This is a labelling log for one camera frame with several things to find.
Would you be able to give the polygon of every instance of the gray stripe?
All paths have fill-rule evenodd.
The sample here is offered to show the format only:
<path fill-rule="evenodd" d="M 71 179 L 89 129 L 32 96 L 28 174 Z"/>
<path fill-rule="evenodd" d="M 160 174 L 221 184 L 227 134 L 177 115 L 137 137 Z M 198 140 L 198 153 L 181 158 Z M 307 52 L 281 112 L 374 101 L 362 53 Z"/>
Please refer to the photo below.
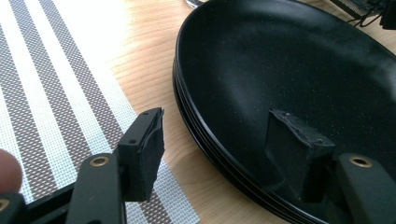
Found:
<path fill-rule="evenodd" d="M 0 86 L 4 91 L 23 167 L 36 200 L 56 190 L 55 180 L 1 26 L 0 53 Z"/>
<path fill-rule="evenodd" d="M 39 0 L 44 12 L 49 19 L 54 33 L 64 50 L 73 71 L 76 74 L 79 84 L 84 91 L 85 96 L 92 108 L 93 114 L 96 116 L 101 126 L 107 142 L 111 148 L 115 148 L 118 141 L 122 137 L 122 130 L 117 123 L 113 113 L 108 106 L 105 97 L 99 89 L 92 72 L 85 63 L 73 37 L 70 35 L 64 20 L 62 19 L 58 9 L 51 0 Z"/>
<path fill-rule="evenodd" d="M 87 142 L 24 1 L 11 0 L 10 4 L 49 100 L 64 143 L 78 171 L 81 162 L 91 156 Z"/>
<path fill-rule="evenodd" d="M 139 203 L 148 223 L 172 223 L 160 198 L 155 191 L 152 192 L 149 202 Z"/>

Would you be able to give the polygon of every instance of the wooden table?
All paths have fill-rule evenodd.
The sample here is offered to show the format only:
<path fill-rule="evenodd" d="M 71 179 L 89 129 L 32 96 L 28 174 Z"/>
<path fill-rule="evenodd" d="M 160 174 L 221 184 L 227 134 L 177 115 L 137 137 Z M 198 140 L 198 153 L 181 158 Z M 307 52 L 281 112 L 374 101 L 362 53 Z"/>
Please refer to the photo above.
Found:
<path fill-rule="evenodd" d="M 304 1 L 344 19 L 351 18 L 327 0 Z M 108 66 L 136 113 L 161 106 L 164 159 L 202 223 L 284 223 L 231 185 L 209 162 L 190 136 L 178 112 L 172 87 L 172 63 L 180 25 L 192 11 L 184 0 L 113 0 L 118 24 L 115 46 L 104 49 Z M 362 29 L 396 52 L 396 31 L 378 21 Z"/>

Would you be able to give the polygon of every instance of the black plate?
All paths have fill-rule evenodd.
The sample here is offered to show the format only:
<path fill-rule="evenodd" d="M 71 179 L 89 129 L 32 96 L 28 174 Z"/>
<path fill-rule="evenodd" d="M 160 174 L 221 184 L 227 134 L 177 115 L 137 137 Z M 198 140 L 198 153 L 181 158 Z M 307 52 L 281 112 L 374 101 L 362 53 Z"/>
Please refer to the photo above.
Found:
<path fill-rule="evenodd" d="M 335 157 L 371 157 L 396 179 L 395 67 L 371 37 L 308 5 L 211 0 L 180 30 L 174 75 L 186 124 L 220 171 L 277 209 L 320 222 L 323 204 L 299 203 L 278 184 L 263 151 L 268 110 L 304 119 L 334 141 Z"/>

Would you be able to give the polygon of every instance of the placemat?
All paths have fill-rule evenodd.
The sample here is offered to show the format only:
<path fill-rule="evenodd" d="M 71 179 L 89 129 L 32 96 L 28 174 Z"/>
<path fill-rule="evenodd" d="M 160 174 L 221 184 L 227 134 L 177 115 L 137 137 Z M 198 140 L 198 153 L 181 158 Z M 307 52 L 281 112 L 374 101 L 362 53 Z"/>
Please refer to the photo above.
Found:
<path fill-rule="evenodd" d="M 74 182 L 85 158 L 111 152 L 136 114 L 51 0 L 0 0 L 0 54 L 0 148 L 21 164 L 30 203 Z M 164 161 L 150 202 L 126 207 L 129 223 L 199 221 Z"/>

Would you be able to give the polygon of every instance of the woven fabric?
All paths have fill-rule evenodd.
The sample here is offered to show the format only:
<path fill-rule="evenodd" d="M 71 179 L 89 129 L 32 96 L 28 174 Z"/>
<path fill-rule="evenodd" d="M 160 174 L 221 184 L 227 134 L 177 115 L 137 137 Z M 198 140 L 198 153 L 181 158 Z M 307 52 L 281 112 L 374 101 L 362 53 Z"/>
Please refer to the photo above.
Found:
<path fill-rule="evenodd" d="M 85 158 L 111 152 L 136 114 L 51 0 L 0 0 L 0 54 L 0 148 L 21 164 L 30 203 L 74 182 Z M 129 223 L 199 221 L 163 161 L 151 201 L 126 208 Z"/>

